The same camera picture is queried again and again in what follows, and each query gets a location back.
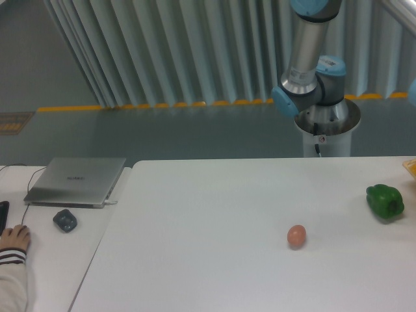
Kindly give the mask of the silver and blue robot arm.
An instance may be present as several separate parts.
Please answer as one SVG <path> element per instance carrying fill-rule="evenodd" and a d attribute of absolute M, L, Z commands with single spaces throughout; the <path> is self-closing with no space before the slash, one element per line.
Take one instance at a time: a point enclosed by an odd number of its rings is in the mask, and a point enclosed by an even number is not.
<path fill-rule="evenodd" d="M 291 1 L 298 26 L 291 56 L 271 91 L 277 108 L 295 117 L 331 107 L 345 92 L 390 96 L 400 70 L 415 73 L 414 1 Z"/>

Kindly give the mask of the person's hand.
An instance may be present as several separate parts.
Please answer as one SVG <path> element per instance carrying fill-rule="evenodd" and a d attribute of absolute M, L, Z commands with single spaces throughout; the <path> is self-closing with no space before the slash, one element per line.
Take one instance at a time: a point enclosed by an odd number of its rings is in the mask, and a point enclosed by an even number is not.
<path fill-rule="evenodd" d="M 21 230 L 21 224 L 6 228 L 1 234 L 1 250 L 12 249 L 26 252 L 31 242 L 30 229 Z"/>

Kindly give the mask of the white striped sleeve forearm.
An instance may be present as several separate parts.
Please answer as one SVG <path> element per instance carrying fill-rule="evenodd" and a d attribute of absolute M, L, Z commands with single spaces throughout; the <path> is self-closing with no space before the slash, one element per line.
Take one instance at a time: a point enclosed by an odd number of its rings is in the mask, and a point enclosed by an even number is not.
<path fill-rule="evenodd" d="M 18 248 L 1 249 L 1 311 L 27 308 L 26 252 Z"/>

